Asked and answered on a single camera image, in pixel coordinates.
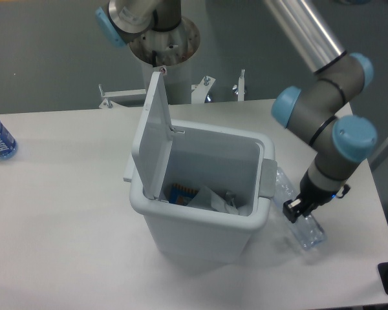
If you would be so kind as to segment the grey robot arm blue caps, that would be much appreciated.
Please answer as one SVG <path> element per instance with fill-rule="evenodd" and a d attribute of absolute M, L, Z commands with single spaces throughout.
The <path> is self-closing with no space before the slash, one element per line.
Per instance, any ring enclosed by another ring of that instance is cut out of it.
<path fill-rule="evenodd" d="M 283 204 L 283 214 L 295 222 L 331 199 L 344 197 L 347 180 L 374 148 L 376 129 L 371 122 L 336 116 L 371 83 L 374 69 L 364 55 L 347 53 L 311 1 L 266 5 L 316 77 L 306 90 L 286 88 L 271 109 L 278 123 L 317 153 L 301 179 L 299 194 Z M 199 45 L 180 1 L 109 1 L 95 16 L 114 46 L 130 46 L 138 59 L 167 76 L 170 103 L 193 101 L 190 82 L 170 71 L 185 64 Z"/>

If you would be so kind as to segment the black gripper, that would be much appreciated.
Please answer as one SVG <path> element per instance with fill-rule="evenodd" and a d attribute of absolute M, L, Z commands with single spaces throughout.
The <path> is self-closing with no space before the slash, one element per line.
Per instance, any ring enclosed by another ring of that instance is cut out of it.
<path fill-rule="evenodd" d="M 328 203 L 337 191 L 326 191 L 315 185 L 308 176 L 303 176 L 300 181 L 300 193 L 294 200 L 283 203 L 283 214 L 291 223 L 303 215 L 308 216 L 318 206 Z"/>

